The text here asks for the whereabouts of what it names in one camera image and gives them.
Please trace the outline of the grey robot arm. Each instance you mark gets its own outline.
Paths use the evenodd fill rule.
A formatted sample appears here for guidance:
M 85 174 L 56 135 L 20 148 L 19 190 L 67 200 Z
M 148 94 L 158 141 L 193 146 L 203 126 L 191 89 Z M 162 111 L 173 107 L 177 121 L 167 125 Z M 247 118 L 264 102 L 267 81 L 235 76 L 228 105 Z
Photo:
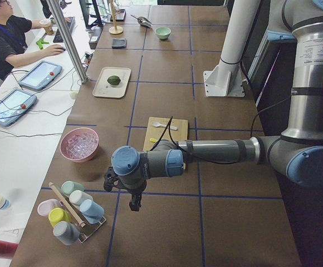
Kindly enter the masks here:
M 147 180 L 183 173 L 184 164 L 269 164 L 292 182 L 323 184 L 323 1 L 272 1 L 268 39 L 297 42 L 288 126 L 278 136 L 248 140 L 159 139 L 150 151 L 122 146 L 111 156 L 104 189 L 126 190 L 138 211 Z

